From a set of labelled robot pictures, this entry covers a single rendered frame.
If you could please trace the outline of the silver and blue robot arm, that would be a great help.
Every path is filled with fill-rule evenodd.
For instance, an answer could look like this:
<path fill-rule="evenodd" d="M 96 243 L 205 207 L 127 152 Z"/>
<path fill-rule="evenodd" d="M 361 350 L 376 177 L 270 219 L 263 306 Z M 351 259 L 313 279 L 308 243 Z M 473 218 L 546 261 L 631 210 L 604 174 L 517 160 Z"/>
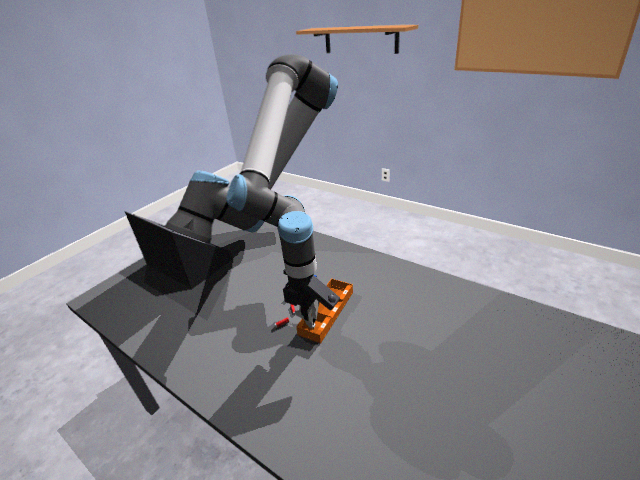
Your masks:
<path fill-rule="evenodd" d="M 165 227 L 210 243 L 214 219 L 248 232 L 267 222 L 278 228 L 287 275 L 301 279 L 317 269 L 313 223 L 296 197 L 271 189 L 318 113 L 331 106 L 338 82 L 296 54 L 273 60 L 266 81 L 240 175 L 228 186 L 220 176 L 196 171 Z"/>

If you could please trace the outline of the orange bin rack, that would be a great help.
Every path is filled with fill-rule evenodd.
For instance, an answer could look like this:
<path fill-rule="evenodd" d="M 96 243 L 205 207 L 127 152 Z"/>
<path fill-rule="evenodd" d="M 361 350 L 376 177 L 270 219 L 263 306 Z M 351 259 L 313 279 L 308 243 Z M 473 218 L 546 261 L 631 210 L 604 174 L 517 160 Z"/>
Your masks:
<path fill-rule="evenodd" d="M 353 294 L 353 284 L 350 283 L 331 279 L 326 286 L 340 297 L 336 306 L 332 310 L 328 310 L 319 302 L 315 328 L 309 328 L 303 319 L 301 319 L 296 326 L 297 335 L 318 343 L 323 341 L 347 301 Z"/>

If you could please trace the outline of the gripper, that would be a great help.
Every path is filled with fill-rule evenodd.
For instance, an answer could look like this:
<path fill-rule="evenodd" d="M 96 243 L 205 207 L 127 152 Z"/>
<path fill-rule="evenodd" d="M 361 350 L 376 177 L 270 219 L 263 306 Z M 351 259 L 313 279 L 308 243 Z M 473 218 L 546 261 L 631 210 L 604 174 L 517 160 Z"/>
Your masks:
<path fill-rule="evenodd" d="M 317 319 L 319 301 L 301 287 L 301 284 L 303 282 L 297 281 L 307 281 L 312 278 L 313 275 L 314 273 L 309 277 L 301 279 L 292 278 L 288 275 L 288 277 L 290 278 L 290 283 L 288 279 L 288 283 L 283 289 L 285 302 L 294 306 L 300 305 L 299 307 L 301 311 L 300 309 L 295 310 L 294 313 L 298 317 L 304 319 L 309 328 L 312 327 L 313 323 L 315 323 Z"/>

